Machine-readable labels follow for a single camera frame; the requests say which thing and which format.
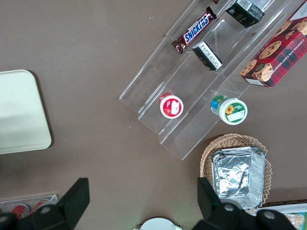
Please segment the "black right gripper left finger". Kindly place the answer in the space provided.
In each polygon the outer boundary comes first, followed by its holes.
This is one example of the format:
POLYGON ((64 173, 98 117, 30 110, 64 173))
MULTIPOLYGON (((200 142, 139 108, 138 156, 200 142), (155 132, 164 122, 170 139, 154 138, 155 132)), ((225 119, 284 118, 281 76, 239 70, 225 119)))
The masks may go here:
POLYGON ((90 202, 89 180, 79 178, 56 204, 45 204, 18 221, 19 230, 73 230, 90 202))

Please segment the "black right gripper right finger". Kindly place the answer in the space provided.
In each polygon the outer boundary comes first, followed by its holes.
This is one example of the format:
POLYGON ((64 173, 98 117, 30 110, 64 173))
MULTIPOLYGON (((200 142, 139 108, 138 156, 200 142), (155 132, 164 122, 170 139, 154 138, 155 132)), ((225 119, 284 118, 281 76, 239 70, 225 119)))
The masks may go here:
POLYGON ((223 203, 205 177, 197 180, 197 199, 203 219, 195 230, 256 230, 256 218, 237 205, 223 203))

